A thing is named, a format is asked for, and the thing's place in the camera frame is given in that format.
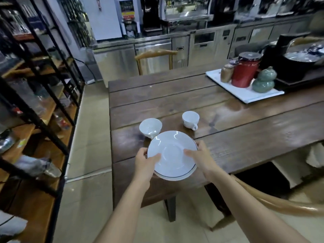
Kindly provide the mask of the person's left hand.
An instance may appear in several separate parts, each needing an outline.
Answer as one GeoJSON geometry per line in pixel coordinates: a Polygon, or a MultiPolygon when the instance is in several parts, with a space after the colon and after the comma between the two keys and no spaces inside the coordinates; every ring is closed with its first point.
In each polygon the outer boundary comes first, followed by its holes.
{"type": "Polygon", "coordinates": [[[140,148],[136,157],[135,157],[135,173],[134,173],[134,180],[135,181],[142,181],[142,182],[149,182],[153,176],[155,170],[155,164],[150,165],[147,162],[147,151],[148,148],[140,148]]]}

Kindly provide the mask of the glass display case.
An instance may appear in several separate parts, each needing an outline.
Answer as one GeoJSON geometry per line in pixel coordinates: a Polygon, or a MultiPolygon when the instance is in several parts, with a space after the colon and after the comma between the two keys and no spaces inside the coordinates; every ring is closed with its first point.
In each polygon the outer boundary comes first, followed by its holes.
{"type": "Polygon", "coordinates": [[[159,17],[174,22],[196,18],[209,18],[212,0],[160,0],[159,17]]]}

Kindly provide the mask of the white storage box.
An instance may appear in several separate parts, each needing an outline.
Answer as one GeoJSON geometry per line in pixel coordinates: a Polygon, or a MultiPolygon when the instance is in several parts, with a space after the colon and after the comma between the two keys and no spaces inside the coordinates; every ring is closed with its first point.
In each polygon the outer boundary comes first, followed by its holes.
{"type": "Polygon", "coordinates": [[[294,188],[324,168],[324,144],[303,147],[271,162],[288,181],[289,187],[294,188]]]}

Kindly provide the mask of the black pot with glass lid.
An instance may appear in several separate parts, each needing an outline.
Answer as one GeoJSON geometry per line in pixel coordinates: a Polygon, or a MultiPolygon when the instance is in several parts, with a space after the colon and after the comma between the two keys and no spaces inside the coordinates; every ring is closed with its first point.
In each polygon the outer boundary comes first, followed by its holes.
{"type": "Polygon", "coordinates": [[[311,45],[299,52],[285,53],[281,57],[277,78],[288,84],[301,81],[322,59],[324,59],[324,45],[311,45]]]}

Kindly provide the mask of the dark wooden table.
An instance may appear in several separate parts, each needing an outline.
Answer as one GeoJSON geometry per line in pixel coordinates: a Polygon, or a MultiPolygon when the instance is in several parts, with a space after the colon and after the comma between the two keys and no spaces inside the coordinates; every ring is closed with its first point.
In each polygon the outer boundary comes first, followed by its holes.
{"type": "Polygon", "coordinates": [[[113,208],[134,173],[135,155],[148,147],[140,122],[158,118],[207,144],[228,173],[238,173],[324,140],[324,85],[244,104],[209,79],[213,65],[176,69],[109,82],[113,208]],[[198,129],[182,114],[199,114],[198,129]]]}

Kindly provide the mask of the black tea tray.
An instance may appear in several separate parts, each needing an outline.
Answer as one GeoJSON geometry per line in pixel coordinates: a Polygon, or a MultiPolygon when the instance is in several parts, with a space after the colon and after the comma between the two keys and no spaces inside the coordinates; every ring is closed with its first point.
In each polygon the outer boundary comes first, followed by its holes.
{"type": "Polygon", "coordinates": [[[276,79],[274,89],[283,91],[284,93],[292,93],[319,85],[324,85],[324,67],[318,67],[316,69],[308,71],[300,81],[288,83],[276,79]]]}

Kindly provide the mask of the white saucer with dark rim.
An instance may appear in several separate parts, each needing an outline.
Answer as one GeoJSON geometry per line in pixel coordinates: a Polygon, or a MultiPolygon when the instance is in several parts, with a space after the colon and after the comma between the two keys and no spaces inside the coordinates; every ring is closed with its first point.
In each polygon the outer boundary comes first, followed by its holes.
{"type": "Polygon", "coordinates": [[[147,150],[147,157],[160,153],[154,174],[164,180],[180,181],[191,176],[197,168],[193,158],[184,154],[184,149],[197,151],[196,142],[187,134],[170,130],[154,137],[147,150]]]}

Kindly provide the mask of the crumpled grey plastic bag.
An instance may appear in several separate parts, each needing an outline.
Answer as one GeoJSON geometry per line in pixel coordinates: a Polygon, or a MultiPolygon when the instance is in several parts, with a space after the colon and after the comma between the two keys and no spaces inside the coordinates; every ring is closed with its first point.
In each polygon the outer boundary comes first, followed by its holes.
{"type": "Polygon", "coordinates": [[[46,157],[34,158],[21,155],[14,165],[33,177],[47,175],[52,178],[58,178],[62,174],[61,170],[52,163],[51,159],[46,157]]]}

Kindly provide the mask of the person's right forearm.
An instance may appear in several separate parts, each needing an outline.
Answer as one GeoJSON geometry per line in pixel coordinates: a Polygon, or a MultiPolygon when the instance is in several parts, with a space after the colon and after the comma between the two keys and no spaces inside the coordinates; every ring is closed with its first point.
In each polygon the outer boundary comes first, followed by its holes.
{"type": "Polygon", "coordinates": [[[219,167],[203,173],[217,187],[250,243],[310,243],[219,167]]]}

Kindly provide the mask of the white rectangular tray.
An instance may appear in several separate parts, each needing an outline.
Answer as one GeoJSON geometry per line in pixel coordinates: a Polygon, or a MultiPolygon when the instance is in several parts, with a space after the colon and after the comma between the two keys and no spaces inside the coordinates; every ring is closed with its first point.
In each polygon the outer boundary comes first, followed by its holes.
{"type": "Polygon", "coordinates": [[[237,99],[239,99],[241,102],[245,104],[249,104],[252,102],[257,102],[263,99],[276,97],[279,95],[285,94],[284,91],[278,91],[276,89],[272,89],[269,92],[266,93],[257,93],[253,91],[252,89],[252,83],[247,88],[238,88],[233,86],[230,82],[224,83],[221,82],[221,69],[216,69],[212,71],[207,71],[205,75],[210,78],[212,81],[214,81],[217,85],[221,86],[224,90],[235,96],[237,99]]]}

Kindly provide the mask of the person's left forearm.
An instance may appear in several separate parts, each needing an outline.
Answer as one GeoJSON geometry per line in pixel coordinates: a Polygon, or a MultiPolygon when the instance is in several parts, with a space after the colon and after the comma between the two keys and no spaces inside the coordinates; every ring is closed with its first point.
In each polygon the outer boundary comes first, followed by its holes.
{"type": "Polygon", "coordinates": [[[153,171],[136,172],[94,243],[133,243],[144,194],[153,171]]]}

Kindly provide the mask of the green gourd-shaped ceramic jar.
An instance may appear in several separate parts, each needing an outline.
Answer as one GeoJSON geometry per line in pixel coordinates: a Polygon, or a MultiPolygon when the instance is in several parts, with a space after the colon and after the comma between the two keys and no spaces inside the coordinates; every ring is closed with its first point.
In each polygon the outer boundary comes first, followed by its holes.
{"type": "Polygon", "coordinates": [[[252,90],[257,93],[267,93],[275,86],[274,80],[277,78],[277,72],[272,66],[259,72],[257,78],[252,83],[252,90]]]}

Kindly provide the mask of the black coffee machine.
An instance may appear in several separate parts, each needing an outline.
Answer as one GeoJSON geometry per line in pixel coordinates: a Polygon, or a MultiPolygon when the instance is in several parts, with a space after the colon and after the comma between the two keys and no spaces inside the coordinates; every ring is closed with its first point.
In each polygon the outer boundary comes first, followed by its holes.
{"type": "Polygon", "coordinates": [[[162,33],[162,21],[160,19],[160,0],[140,0],[143,13],[143,34],[156,36],[162,33]]]}

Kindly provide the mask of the juicer machine with red label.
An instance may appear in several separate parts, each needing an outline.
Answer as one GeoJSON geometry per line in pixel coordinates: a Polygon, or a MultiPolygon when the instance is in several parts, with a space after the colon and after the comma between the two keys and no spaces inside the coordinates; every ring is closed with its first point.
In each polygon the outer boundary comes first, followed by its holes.
{"type": "Polygon", "coordinates": [[[120,25],[122,35],[127,38],[137,38],[139,36],[138,12],[134,0],[118,0],[120,8],[120,25]]]}

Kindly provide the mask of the wooden chair with curved back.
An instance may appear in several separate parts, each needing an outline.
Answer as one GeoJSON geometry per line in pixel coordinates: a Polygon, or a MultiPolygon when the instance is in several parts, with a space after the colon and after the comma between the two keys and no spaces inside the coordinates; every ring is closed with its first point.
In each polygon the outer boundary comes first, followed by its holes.
{"type": "Polygon", "coordinates": [[[134,59],[137,62],[139,75],[148,75],[173,69],[173,56],[178,51],[167,49],[149,49],[137,54],[134,59]]]}
{"type": "Polygon", "coordinates": [[[251,196],[273,211],[297,217],[324,217],[324,204],[312,204],[281,199],[253,188],[235,175],[231,175],[231,177],[251,196]]]}

